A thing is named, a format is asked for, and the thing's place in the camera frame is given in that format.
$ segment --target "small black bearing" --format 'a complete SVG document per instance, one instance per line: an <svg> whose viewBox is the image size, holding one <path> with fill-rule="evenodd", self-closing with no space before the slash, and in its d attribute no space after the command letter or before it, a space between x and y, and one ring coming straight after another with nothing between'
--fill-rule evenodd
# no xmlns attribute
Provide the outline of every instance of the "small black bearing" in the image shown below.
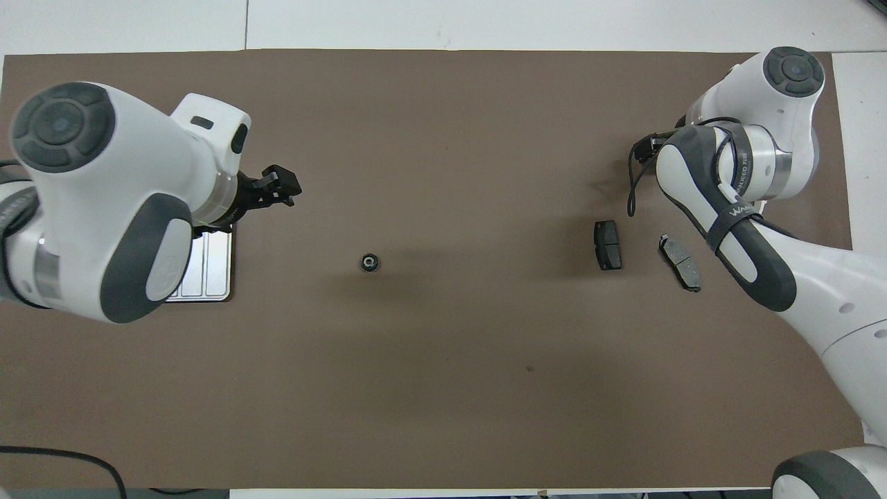
<svg viewBox="0 0 887 499"><path fill-rule="evenodd" d="M379 257L373 253L367 253L360 258L360 268L372 272L379 268Z"/></svg>

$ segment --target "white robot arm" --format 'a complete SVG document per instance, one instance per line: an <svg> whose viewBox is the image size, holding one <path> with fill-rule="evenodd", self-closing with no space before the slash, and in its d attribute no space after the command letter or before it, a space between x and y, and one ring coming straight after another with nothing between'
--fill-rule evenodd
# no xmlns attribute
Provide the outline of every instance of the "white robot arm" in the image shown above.
<svg viewBox="0 0 887 499"><path fill-rule="evenodd" d="M197 94L170 116L100 83L34 96L12 126L29 178L0 173L0 298L119 323L153 311L195 234L302 191L277 165L239 173L250 125Z"/></svg>
<svg viewBox="0 0 887 499"><path fill-rule="evenodd" d="M816 170L813 106L825 83L810 53L760 53L705 92L655 156L665 195L746 293L819 354L860 418L887 441L887 258L799 241L751 202L797 194ZM779 497L885 497L887 450L789 459Z"/></svg>

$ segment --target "white table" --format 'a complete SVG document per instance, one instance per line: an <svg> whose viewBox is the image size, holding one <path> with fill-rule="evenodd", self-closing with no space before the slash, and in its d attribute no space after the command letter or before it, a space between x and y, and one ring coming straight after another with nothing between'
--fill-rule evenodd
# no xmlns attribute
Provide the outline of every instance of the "white table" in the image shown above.
<svg viewBox="0 0 887 499"><path fill-rule="evenodd" d="M887 17L864 0L0 0L4 54L262 48L835 52L853 248L887 254ZM535 495L289 489L233 498ZM550 495L627 490L547 489Z"/></svg>

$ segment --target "black cable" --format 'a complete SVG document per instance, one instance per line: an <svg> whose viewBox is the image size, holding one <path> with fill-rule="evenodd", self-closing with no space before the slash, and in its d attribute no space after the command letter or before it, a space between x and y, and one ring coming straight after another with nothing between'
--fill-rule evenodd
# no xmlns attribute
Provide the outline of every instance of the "black cable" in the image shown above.
<svg viewBox="0 0 887 499"><path fill-rule="evenodd" d="M721 153L724 152L724 147L726 147L727 144L733 143L733 135L731 135L729 131L726 131L726 130L724 130L724 131L726 132L726 137L724 137L724 139L721 140L720 144L718 144L718 149L715 150L715 156L711 160L711 177L712 178L720 179L720 175L718 174L718 164L720 163ZM733 147L733 156L734 156L733 165L734 165L734 168L736 168L736 164L737 164L736 163L736 147Z"/></svg>
<svg viewBox="0 0 887 499"><path fill-rule="evenodd" d="M655 159L649 159L647 162L643 163L643 168L640 169L640 173L638 177L634 177L634 170L632 168L632 156L634 155L634 147L632 150L628 152L628 182L629 182L629 190L628 190L628 203L625 206L625 210L628 212L629 217L634 217L634 211L637 208L637 202L635 200L634 190L638 187L640 183L641 177L647 173L647 170L655 163Z"/></svg>
<svg viewBox="0 0 887 499"><path fill-rule="evenodd" d="M715 116L713 118L709 118L707 120L702 120L699 123L693 123L695 126L703 126L705 124L714 123L714 122L730 122L730 123L739 123L742 124L741 121L736 118L731 118L730 116Z"/></svg>
<svg viewBox="0 0 887 499"><path fill-rule="evenodd" d="M191 494L191 493L199 492L201 490L206 490L206 489L205 488L189 488L187 490L165 490L162 488L148 488L148 490L152 490L152 491L156 492L157 494L163 494L163 495L185 495L185 494Z"/></svg>
<svg viewBox="0 0 887 499"><path fill-rule="evenodd" d="M21 447L21 446L0 446L0 454L30 454L30 455L51 455L54 457L67 457L70 459L79 459L87 463L93 463L101 466L107 472L111 473L114 483L117 485L117 493L121 499L126 499L126 487L123 486L123 479L120 473L107 461L99 459L94 455L83 454L70 450L58 450L56 448L40 448L40 447Z"/></svg>
<svg viewBox="0 0 887 499"><path fill-rule="evenodd" d="M766 227L766 228L768 228L768 229L770 229L770 230L772 230L772 231L778 232L779 234L782 234L782 235L784 235L784 236L786 236L786 237L790 237L790 238L792 238L792 239L797 239L797 237L796 237L794 234L792 234L791 232L789 232L789 231L783 229L783 228L780 227L780 226L777 226L776 224L774 224L774 223L771 222L770 220L767 220L766 218L763 218L763 217L761 217L761 218L755 218L754 221L755 221L755 222L758 222L760 225L762 225L762 226L764 226L764 227Z"/></svg>

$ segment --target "brown table mat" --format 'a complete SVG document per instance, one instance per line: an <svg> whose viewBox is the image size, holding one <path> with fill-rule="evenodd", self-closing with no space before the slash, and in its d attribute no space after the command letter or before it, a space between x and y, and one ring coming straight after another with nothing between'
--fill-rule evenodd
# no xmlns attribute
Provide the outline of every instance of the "brown table mat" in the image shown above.
<svg viewBox="0 0 887 499"><path fill-rule="evenodd" d="M804 340L747 298L629 146L749 54L241 51L7 56L0 135L55 83L250 113L243 170L295 208L239 224L230 303L125 326L0 305L0 439L113 463L131 487L766 486L860 443ZM849 248L831 58L822 161L768 217ZM9 145L0 145L8 156ZM603 273L595 220L624 270ZM680 289L662 233L695 257ZM374 252L377 273L360 257ZM7 487L102 471L3 457Z"/></svg>

